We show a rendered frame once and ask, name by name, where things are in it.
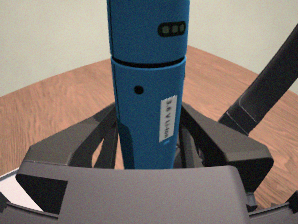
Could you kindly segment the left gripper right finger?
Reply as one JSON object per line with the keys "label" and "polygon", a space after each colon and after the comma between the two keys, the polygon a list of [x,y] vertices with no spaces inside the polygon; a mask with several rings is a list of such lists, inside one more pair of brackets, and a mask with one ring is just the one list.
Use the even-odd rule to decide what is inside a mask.
{"label": "left gripper right finger", "polygon": [[[234,166],[246,194],[254,194],[274,164],[266,145],[204,116],[185,102],[181,104],[178,133],[182,168]],[[204,154],[204,165],[194,140]]]}

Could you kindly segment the blue electric screwdriver body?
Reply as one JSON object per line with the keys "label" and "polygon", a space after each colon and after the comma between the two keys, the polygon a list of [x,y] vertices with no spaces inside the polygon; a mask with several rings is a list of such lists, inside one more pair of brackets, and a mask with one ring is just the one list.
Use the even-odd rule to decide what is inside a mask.
{"label": "blue electric screwdriver body", "polygon": [[190,0],[107,0],[124,169],[173,169]]}

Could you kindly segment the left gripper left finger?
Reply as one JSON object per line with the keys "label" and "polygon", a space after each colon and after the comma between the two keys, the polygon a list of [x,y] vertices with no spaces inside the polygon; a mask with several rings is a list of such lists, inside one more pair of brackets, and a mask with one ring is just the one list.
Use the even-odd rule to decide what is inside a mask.
{"label": "left gripper left finger", "polygon": [[[23,160],[115,169],[118,134],[113,102],[95,115],[31,145]],[[100,154],[92,167],[92,156],[102,140]]]}

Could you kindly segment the white shallow tray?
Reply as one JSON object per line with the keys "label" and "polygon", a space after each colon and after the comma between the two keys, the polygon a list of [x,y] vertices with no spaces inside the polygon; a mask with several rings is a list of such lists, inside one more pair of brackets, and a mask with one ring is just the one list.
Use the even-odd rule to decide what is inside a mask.
{"label": "white shallow tray", "polygon": [[11,203],[43,211],[16,181],[15,176],[18,169],[19,168],[0,176],[0,191]]}

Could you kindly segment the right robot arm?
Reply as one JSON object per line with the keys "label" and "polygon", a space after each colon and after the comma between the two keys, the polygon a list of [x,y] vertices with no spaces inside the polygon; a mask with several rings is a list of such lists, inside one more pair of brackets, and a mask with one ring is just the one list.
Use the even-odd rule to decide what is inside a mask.
{"label": "right robot arm", "polygon": [[[298,23],[246,92],[243,92],[230,106],[230,111],[229,107],[228,113],[226,111],[226,115],[224,113],[217,122],[249,136],[297,78]],[[178,133],[173,169],[180,168],[182,160]]]}

